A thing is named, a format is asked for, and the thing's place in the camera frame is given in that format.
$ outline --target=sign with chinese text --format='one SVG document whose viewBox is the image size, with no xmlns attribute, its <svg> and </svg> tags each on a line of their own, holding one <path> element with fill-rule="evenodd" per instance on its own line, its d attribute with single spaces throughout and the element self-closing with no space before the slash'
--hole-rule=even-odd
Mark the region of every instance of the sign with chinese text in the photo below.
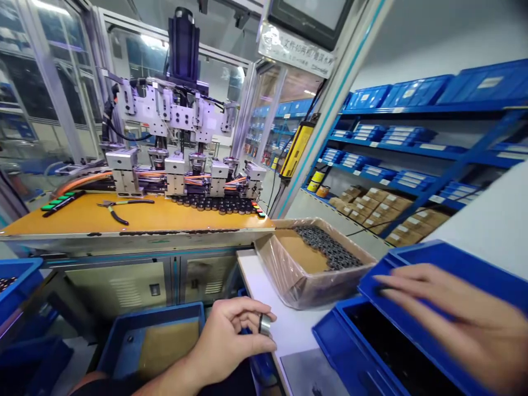
<svg viewBox="0 0 528 396">
<path fill-rule="evenodd" d="M 334 55 L 284 30 L 262 24 L 258 52 L 275 61 L 284 62 L 299 69 L 329 78 L 334 68 Z"/>
</svg>

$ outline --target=white table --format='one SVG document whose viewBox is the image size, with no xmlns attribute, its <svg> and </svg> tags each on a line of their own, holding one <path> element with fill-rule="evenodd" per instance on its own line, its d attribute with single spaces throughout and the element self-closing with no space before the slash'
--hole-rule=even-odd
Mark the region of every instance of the white table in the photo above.
<svg viewBox="0 0 528 396">
<path fill-rule="evenodd" d="M 271 335 L 277 343 L 273 360 L 284 390 L 291 395 L 292 390 L 286 379 L 281 357 L 319 348 L 312 334 L 312 327 L 332 307 L 298 311 L 285 306 L 275 292 L 255 250 L 240 250 L 236 254 L 247 292 L 255 300 L 269 305 L 272 312 L 277 315 L 277 321 L 271 325 Z"/>
</svg>

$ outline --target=red-handled pliers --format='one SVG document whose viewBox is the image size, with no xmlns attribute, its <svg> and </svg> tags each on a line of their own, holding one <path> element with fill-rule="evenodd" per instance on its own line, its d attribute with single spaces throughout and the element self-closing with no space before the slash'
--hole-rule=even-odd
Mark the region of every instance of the red-handled pliers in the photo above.
<svg viewBox="0 0 528 396">
<path fill-rule="evenodd" d="M 108 208 L 110 213 L 112 214 L 112 217 L 119 223 L 124 224 L 125 226 L 128 226 L 128 221 L 123 220 L 120 218 L 117 213 L 114 212 L 114 209 L 112 206 L 114 205 L 126 205 L 126 204 L 153 204 L 154 201 L 152 200 L 130 200 L 130 201 L 121 201 L 121 202 L 112 202 L 112 201 L 103 201 L 103 203 L 98 203 L 97 206 Z"/>
</svg>

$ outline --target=cardboard box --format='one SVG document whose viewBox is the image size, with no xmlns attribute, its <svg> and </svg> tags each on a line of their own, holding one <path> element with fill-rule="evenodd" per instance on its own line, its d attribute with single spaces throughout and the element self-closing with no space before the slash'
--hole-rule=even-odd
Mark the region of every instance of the cardboard box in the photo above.
<svg viewBox="0 0 528 396">
<path fill-rule="evenodd" d="M 415 216 L 409 217 L 407 220 L 405 220 L 402 224 L 404 227 L 409 228 L 410 230 L 416 231 L 420 235 L 428 236 L 431 234 L 436 228 L 432 225 L 429 225 L 427 223 L 424 223 L 423 221 L 418 220 Z"/>
<path fill-rule="evenodd" d="M 450 216 L 448 216 L 447 214 L 440 213 L 433 209 L 426 209 L 422 212 L 418 212 L 417 214 L 413 215 L 413 217 L 420 219 L 424 223 L 427 223 L 435 228 L 440 227 L 450 218 Z"/>
<path fill-rule="evenodd" d="M 402 238 L 399 235 L 396 235 L 394 233 L 392 233 L 388 237 L 386 237 L 385 240 L 387 242 L 389 242 L 391 245 L 396 246 L 397 248 L 400 248 L 402 246 L 412 245 L 411 243 L 407 243 L 407 241 L 405 241 L 404 238 Z"/>
<path fill-rule="evenodd" d="M 365 189 L 359 185 L 357 186 L 350 186 L 346 189 L 345 193 L 348 195 L 353 196 L 354 198 L 359 197 L 360 195 L 363 195 L 365 193 Z"/>
<path fill-rule="evenodd" d="M 273 223 L 276 234 L 255 241 L 255 250 L 277 294 L 289 307 L 308 309 L 351 297 L 356 293 L 361 277 L 376 263 L 374 257 L 323 219 L 284 219 Z M 364 265 L 341 271 L 320 272 L 321 252 L 304 244 L 302 238 L 292 230 L 297 226 L 321 228 Z M 278 232 L 290 232 L 290 235 L 284 233 L 279 239 Z"/>
<path fill-rule="evenodd" d="M 375 217 L 375 216 L 370 216 L 367 220 L 364 221 L 363 223 L 363 226 L 365 228 L 369 228 L 369 231 L 375 233 L 375 234 L 379 234 L 381 231 L 383 231 L 384 229 L 386 229 L 388 227 L 389 224 L 383 224 L 383 225 L 379 225 L 378 227 L 374 227 L 376 226 L 377 224 L 381 224 L 381 223 L 384 223 L 386 220 L 383 219 L 383 217 Z"/>
<path fill-rule="evenodd" d="M 352 210 L 355 209 L 355 207 L 356 206 L 353 203 L 348 203 L 345 206 L 341 207 L 338 212 L 348 217 Z"/>
<path fill-rule="evenodd" d="M 387 198 L 387 196 L 389 195 L 389 192 L 388 191 L 385 191 L 385 190 L 380 190 L 380 189 L 377 189 L 377 188 L 371 188 L 368 192 L 367 192 L 367 196 L 372 198 L 372 199 L 375 199 L 376 201 L 378 202 L 383 202 L 383 200 L 385 198 Z"/>
<path fill-rule="evenodd" d="M 330 198 L 328 203 L 332 205 L 333 207 L 335 207 L 337 210 L 341 209 L 343 206 L 347 204 L 346 202 L 342 201 L 341 199 L 337 197 Z"/>
<path fill-rule="evenodd" d="M 358 212 L 360 215 L 365 216 L 365 218 L 367 218 L 368 216 L 372 214 L 374 209 L 371 209 L 368 206 L 365 206 L 359 203 L 358 199 L 360 198 L 356 198 L 356 200 L 354 201 L 354 204 L 356 205 L 356 212 Z"/>
<path fill-rule="evenodd" d="M 376 208 L 376 210 L 373 211 L 372 215 L 375 216 L 375 217 L 383 217 L 385 219 L 385 221 L 390 221 L 390 220 L 394 220 L 396 218 L 398 218 L 398 216 L 401 215 L 401 212 L 396 210 L 396 209 L 392 209 L 390 206 L 387 206 L 388 209 L 386 210 L 381 210 L 380 206 L 378 206 Z"/>
<path fill-rule="evenodd" d="M 413 202 L 407 198 L 400 197 L 399 195 L 389 194 L 382 203 L 390 206 L 392 209 L 403 212 L 405 209 L 411 206 Z"/>
<path fill-rule="evenodd" d="M 409 228 L 407 228 L 406 226 L 404 225 L 399 225 L 397 226 L 393 231 L 392 231 L 393 234 L 396 234 L 398 236 L 400 236 L 401 238 L 405 239 L 406 242 L 409 243 L 409 245 L 412 245 L 412 244 L 415 244 L 415 243 L 418 243 L 419 241 L 421 241 L 424 236 L 423 235 L 420 235 L 419 233 L 417 233 L 416 231 L 412 231 L 410 230 Z"/>
<path fill-rule="evenodd" d="M 348 203 L 348 202 L 352 202 L 353 200 L 356 199 L 355 196 L 350 195 L 350 194 L 347 194 L 347 193 L 345 193 L 345 192 L 342 193 L 342 194 L 340 195 L 339 198 L 341 198 L 341 200 L 342 200 L 343 202 L 347 202 L 347 203 Z"/>
<path fill-rule="evenodd" d="M 366 216 L 363 216 L 362 214 L 359 214 L 359 212 L 356 211 L 356 210 L 352 210 L 348 217 L 350 217 L 352 220 L 358 222 L 359 224 L 363 224 L 364 221 L 367 220 Z"/>
<path fill-rule="evenodd" d="M 379 201 L 376 201 L 374 198 L 370 198 L 369 196 L 366 196 L 366 195 L 363 197 L 356 198 L 354 200 L 354 203 L 364 205 L 373 210 L 376 209 L 378 205 L 380 204 Z"/>
</svg>

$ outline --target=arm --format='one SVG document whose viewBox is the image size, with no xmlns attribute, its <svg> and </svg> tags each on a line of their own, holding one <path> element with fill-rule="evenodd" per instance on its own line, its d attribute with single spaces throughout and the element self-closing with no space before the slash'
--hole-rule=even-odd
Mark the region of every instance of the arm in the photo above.
<svg viewBox="0 0 528 396">
<path fill-rule="evenodd" d="M 247 297 L 216 301 L 193 350 L 133 396 L 196 395 L 226 379 L 249 356 L 275 351 L 275 342 L 258 334 L 260 314 L 277 319 L 268 305 Z M 253 334 L 239 334 L 242 328 Z"/>
</svg>

